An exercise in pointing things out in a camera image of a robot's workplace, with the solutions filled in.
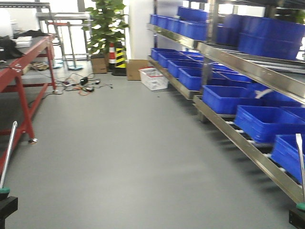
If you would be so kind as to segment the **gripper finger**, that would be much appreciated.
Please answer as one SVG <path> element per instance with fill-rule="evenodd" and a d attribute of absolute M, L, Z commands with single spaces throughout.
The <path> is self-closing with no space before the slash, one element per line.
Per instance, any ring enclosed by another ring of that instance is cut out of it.
<path fill-rule="evenodd" d="M 5 229 L 5 220 L 18 210 L 18 198 L 7 197 L 0 201 L 0 228 Z"/>

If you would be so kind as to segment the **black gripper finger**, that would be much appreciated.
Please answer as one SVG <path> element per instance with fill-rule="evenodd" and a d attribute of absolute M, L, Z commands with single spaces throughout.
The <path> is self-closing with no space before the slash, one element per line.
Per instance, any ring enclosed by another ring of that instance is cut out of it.
<path fill-rule="evenodd" d="M 297 229 L 305 229 L 305 212 L 297 208 L 290 209 L 289 223 Z"/>

